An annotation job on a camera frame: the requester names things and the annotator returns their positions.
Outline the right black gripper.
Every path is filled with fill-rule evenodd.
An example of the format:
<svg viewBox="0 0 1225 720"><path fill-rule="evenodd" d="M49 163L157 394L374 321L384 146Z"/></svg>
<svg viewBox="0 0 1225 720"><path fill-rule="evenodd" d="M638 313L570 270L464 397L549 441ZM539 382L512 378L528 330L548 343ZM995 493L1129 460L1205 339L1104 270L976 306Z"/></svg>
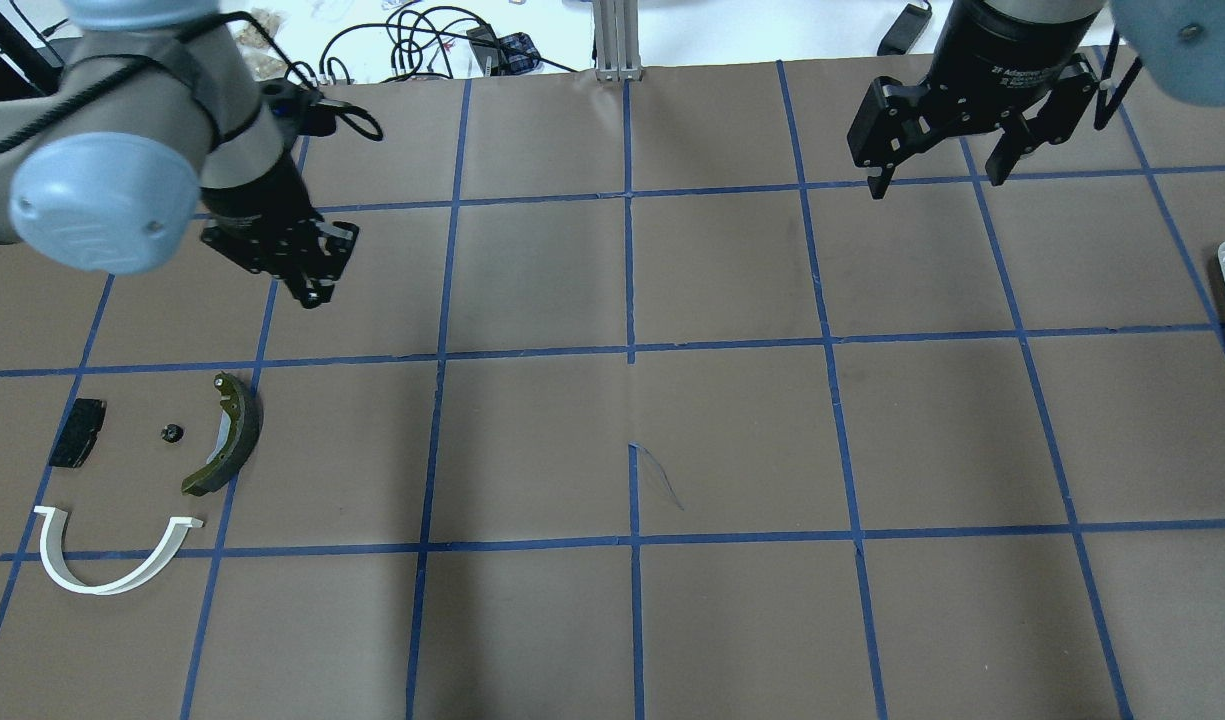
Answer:
<svg viewBox="0 0 1225 720"><path fill-rule="evenodd" d="M1098 1L951 2L926 77L873 80L848 131L872 200L883 200L895 167L946 138L1000 129L987 158L993 187L1038 146L1068 141L1096 94L1079 47L1100 12Z"/></svg>

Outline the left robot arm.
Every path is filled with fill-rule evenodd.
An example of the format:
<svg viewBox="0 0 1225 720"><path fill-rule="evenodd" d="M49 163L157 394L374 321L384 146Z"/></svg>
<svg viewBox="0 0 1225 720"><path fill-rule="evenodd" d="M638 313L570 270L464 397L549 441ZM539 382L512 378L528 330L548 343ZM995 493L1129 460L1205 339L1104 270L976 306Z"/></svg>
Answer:
<svg viewBox="0 0 1225 720"><path fill-rule="evenodd" d="M332 299L359 228L315 209L292 156L366 113L255 80L216 1L69 1L81 32L54 94L0 102L0 246L127 276L205 246L303 307Z"/></svg>

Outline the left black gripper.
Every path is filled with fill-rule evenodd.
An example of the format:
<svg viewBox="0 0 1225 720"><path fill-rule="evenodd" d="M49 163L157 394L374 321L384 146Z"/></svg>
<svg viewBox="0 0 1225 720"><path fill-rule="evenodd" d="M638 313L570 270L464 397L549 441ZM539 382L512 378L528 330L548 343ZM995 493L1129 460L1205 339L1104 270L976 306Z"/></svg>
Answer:
<svg viewBox="0 0 1225 720"><path fill-rule="evenodd" d="M209 224L200 240L252 274L282 282L304 309L328 304L360 228L328 222L312 204L295 160L274 160L263 176L229 189L202 189Z"/></svg>

